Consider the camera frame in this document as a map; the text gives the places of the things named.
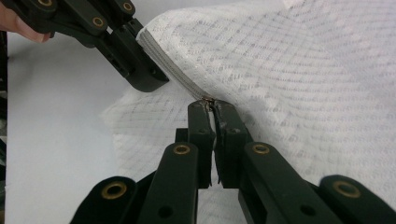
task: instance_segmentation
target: human hand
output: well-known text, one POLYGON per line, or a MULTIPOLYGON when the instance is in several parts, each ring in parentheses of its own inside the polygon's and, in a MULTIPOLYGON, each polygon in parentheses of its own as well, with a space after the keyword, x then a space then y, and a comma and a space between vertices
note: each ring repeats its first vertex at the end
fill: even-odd
POLYGON ((0 2, 0 30, 18 33, 38 43, 46 42, 50 34, 39 34, 30 28, 13 10, 0 2))

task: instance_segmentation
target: white table surface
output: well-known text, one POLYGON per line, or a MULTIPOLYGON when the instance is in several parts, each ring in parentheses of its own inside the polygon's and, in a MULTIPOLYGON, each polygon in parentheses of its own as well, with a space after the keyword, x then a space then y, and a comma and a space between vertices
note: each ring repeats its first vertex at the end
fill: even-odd
MULTIPOLYGON (((233 0, 139 0, 146 24, 170 8, 233 0)), ((130 88, 96 49, 57 34, 46 44, 8 36, 6 223, 68 223, 94 185, 116 175, 100 114, 130 88)))

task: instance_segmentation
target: quilted fabric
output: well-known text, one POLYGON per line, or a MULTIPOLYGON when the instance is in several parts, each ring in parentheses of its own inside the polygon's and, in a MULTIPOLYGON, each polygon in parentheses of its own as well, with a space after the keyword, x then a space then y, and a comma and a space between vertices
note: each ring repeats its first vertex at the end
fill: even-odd
MULTIPOLYGON (((256 1, 162 14, 140 44, 172 82, 130 91, 104 114, 121 173, 155 170, 187 125, 187 104, 208 94, 236 105, 254 139, 304 179, 350 176, 395 208, 395 9, 390 0, 256 1)), ((235 192, 218 186, 200 193, 199 212, 201 223, 244 221, 235 192)))

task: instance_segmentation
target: black mechanical linkage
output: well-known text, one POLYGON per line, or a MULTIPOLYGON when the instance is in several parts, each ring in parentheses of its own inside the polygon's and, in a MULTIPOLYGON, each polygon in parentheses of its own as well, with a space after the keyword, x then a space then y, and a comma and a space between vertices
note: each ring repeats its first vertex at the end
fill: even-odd
POLYGON ((252 140, 233 105, 213 99, 189 105, 189 128, 177 129, 176 142, 163 153, 156 174, 127 189, 124 194, 130 196, 114 205, 117 209, 98 193, 106 191, 107 182, 101 183, 72 223, 82 223, 75 222, 81 217, 90 218, 83 223, 98 223, 96 216, 100 223, 196 223, 198 189, 211 184, 213 148, 219 180, 225 189, 239 189, 247 223, 396 223, 395 211, 353 179, 327 176, 319 187, 304 181, 274 147, 252 140), (98 214, 97 209, 108 211, 98 214), (128 218, 119 219, 120 214, 128 218))
POLYGON ((34 30, 73 36, 98 48, 139 91, 155 91, 169 79, 136 42, 143 28, 129 0, 0 0, 34 30))

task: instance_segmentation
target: white fabric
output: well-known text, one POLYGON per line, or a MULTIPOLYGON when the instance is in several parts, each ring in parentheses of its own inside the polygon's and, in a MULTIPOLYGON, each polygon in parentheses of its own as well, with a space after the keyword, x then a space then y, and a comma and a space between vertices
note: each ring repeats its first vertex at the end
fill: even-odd
MULTIPOLYGON (((193 83, 236 105, 254 139, 275 146, 304 179, 350 176, 396 208, 392 3, 256 1, 157 17, 140 44, 172 82, 129 91, 104 114, 121 172, 139 179, 156 169, 175 128, 187 125, 194 99, 181 86, 193 83)), ((201 192, 199 212, 200 223, 244 220, 235 193, 216 188, 201 192)))

